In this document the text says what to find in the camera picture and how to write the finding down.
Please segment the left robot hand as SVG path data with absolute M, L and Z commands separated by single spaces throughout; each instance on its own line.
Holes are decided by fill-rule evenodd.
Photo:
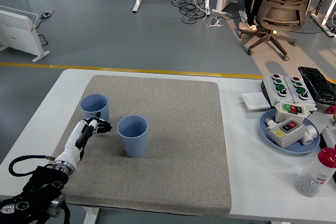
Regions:
M 88 139 L 95 134 L 111 131 L 111 124 L 101 119 L 100 115 L 101 113 L 97 112 L 95 116 L 77 123 L 66 142 L 64 151 L 55 158 L 52 164 L 53 169 L 60 170 L 67 175 L 73 174 L 77 163 L 83 158 Z

